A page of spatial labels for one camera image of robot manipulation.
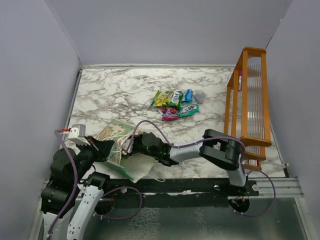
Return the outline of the green paper gift bag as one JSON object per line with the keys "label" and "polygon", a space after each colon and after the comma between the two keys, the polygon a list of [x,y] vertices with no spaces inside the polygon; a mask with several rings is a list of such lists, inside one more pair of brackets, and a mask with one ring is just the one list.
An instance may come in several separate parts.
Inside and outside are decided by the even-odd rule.
{"label": "green paper gift bag", "polygon": [[99,141],[113,140],[114,145],[105,162],[101,165],[109,171],[114,171],[119,175],[136,183],[141,178],[149,176],[158,182],[164,182],[165,179],[157,173],[155,176],[150,174],[155,165],[152,157],[137,153],[133,156],[122,154],[122,144],[130,139],[134,132],[134,125],[128,124],[118,119],[112,119],[109,124],[99,133]]}

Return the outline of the purple snack packet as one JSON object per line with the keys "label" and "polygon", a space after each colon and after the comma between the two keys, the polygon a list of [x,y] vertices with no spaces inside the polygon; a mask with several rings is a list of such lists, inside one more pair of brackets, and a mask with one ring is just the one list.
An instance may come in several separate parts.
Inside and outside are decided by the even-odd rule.
{"label": "purple snack packet", "polygon": [[180,118],[180,109],[177,107],[157,107],[158,112],[161,114],[162,121],[174,121]]}

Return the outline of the green yellow snack packet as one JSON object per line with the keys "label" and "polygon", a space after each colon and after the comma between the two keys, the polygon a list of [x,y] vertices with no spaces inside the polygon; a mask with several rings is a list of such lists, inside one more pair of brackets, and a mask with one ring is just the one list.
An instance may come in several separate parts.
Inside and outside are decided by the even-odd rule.
{"label": "green yellow snack packet", "polygon": [[174,107],[179,108],[183,98],[182,91],[160,91],[154,96],[152,107]]}

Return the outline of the teal snack packet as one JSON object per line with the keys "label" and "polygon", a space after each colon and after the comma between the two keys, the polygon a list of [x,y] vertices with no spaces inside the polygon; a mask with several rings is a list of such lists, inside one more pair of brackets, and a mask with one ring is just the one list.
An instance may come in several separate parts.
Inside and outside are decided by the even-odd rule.
{"label": "teal snack packet", "polygon": [[194,98],[190,102],[185,101],[180,104],[179,116],[181,118],[192,116],[192,115],[197,114],[199,112],[200,112],[199,105]]}

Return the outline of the blue snack packet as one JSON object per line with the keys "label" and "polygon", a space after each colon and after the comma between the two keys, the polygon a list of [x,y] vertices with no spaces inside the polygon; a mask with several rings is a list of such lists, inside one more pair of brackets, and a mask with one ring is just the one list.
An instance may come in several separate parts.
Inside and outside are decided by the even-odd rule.
{"label": "blue snack packet", "polygon": [[191,103],[194,99],[193,90],[187,89],[183,94],[183,98],[181,100],[182,103]]}

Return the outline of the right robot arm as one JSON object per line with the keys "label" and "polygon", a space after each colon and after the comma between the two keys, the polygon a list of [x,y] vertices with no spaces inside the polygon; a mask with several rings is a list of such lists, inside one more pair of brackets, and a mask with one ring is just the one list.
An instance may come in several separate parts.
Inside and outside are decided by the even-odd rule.
{"label": "right robot arm", "polygon": [[167,167],[202,157],[227,172],[229,189],[234,195],[240,196],[248,189],[248,177],[242,164],[246,147],[235,137],[207,129],[195,142],[174,145],[163,142],[151,132],[144,132],[132,135],[126,144],[122,151],[125,155],[143,154]]}

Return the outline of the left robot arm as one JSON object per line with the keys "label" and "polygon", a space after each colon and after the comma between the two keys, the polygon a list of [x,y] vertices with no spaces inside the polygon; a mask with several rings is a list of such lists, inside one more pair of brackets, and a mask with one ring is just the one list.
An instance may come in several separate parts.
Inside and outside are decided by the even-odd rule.
{"label": "left robot arm", "polygon": [[88,222],[100,198],[111,190],[110,176],[92,173],[85,186],[86,190],[77,209],[78,186],[94,162],[105,162],[114,145],[113,140],[85,138],[89,144],[78,146],[76,154],[71,148],[60,149],[53,156],[50,166],[51,177],[41,193],[45,240],[81,240]]}

